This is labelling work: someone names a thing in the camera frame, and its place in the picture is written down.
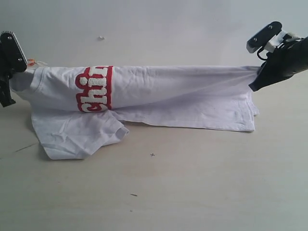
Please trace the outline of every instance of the robotic arm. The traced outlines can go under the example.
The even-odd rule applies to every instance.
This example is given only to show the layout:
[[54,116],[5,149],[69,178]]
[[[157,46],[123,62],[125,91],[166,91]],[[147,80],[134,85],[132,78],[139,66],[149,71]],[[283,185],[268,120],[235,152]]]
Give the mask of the robotic arm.
[[[249,85],[252,91],[284,81],[294,74],[308,69],[308,37],[300,38],[282,30],[280,22],[272,22],[247,42],[250,53],[257,52],[265,61],[257,72],[257,78]],[[268,51],[266,58],[260,53]],[[3,107],[15,103],[10,93],[10,78],[16,72],[24,72],[27,59],[13,32],[0,35],[0,103]]]

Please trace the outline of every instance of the beige table surface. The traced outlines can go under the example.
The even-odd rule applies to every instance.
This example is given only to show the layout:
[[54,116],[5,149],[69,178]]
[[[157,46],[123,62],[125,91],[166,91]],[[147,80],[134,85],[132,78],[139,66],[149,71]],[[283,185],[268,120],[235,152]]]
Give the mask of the beige table surface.
[[[304,3],[5,0],[0,30],[50,66],[259,65],[246,40],[273,20],[306,36]],[[129,124],[83,161],[49,160],[14,95],[0,108],[0,231],[306,231],[307,87],[308,72],[256,92],[253,133]]]

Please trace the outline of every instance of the scratch on table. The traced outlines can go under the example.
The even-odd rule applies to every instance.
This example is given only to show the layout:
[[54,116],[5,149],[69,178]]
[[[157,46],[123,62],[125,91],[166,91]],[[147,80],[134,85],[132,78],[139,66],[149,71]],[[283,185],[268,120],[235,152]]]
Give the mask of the scratch on table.
[[34,146],[34,145],[36,145],[36,144],[37,144],[37,143],[33,143],[33,144],[31,144],[31,145],[29,145],[29,146],[27,146],[27,147],[18,149],[17,151],[15,151],[15,153],[20,152],[21,150],[24,150],[24,149],[26,149],[26,148],[32,147],[32,146]]

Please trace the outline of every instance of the white t-shirt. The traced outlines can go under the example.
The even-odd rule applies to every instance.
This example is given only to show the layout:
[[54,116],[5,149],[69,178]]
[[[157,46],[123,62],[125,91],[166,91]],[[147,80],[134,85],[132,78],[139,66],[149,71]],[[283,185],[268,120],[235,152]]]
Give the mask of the white t-shirt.
[[11,88],[32,106],[32,122],[51,159],[83,159],[121,141],[121,121],[154,126],[254,131],[248,84],[258,67],[39,67]]

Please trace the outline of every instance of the printed logo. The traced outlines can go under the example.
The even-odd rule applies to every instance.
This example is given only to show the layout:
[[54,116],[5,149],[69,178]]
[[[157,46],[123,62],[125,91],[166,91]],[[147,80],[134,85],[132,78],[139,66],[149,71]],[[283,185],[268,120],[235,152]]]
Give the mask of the printed logo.
[[111,109],[111,78],[113,66],[87,67],[76,77],[75,84],[83,89],[76,94],[81,112],[102,112]]

